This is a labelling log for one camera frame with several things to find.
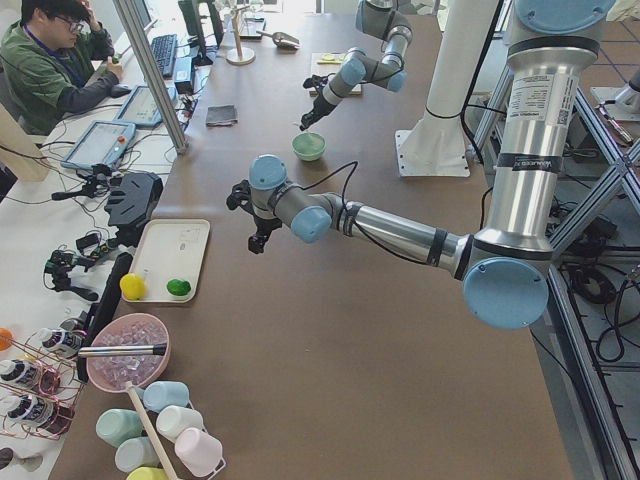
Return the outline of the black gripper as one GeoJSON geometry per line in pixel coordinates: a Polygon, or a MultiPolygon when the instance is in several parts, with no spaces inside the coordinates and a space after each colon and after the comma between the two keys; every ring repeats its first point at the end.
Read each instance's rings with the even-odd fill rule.
{"type": "Polygon", "coordinates": [[[312,125],[316,123],[316,120],[320,120],[325,116],[328,116],[338,105],[338,98],[329,93],[320,92],[317,94],[313,108],[309,113],[303,114],[300,120],[300,130],[306,131],[312,125]]]}
{"type": "Polygon", "coordinates": [[[248,239],[248,249],[252,253],[263,253],[271,234],[282,227],[282,221],[273,215],[265,218],[257,211],[253,213],[256,232],[248,239]]]}

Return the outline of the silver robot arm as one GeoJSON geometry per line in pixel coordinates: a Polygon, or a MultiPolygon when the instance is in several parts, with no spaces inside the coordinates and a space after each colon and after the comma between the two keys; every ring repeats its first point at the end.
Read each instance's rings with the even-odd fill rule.
{"type": "Polygon", "coordinates": [[[314,89],[316,98],[312,109],[301,117],[299,128],[302,131],[328,116],[361,84],[377,85],[392,92],[403,87],[406,80],[405,53],[413,38],[408,18],[391,1],[360,1],[356,28],[384,41],[384,55],[376,60],[363,49],[353,47],[346,52],[337,72],[305,79],[303,87],[314,89]]]}
{"type": "Polygon", "coordinates": [[[270,233],[288,227],[312,243],[329,230],[371,241],[414,263],[443,268],[462,281],[481,321],[517,329],[546,309],[553,249],[545,230],[581,73],[597,58],[608,1],[519,1],[512,15],[507,64],[514,75],[504,137],[485,225],[458,236],[342,194],[310,194],[283,161],[261,155],[236,186],[257,227],[262,252],[270,233]]]}

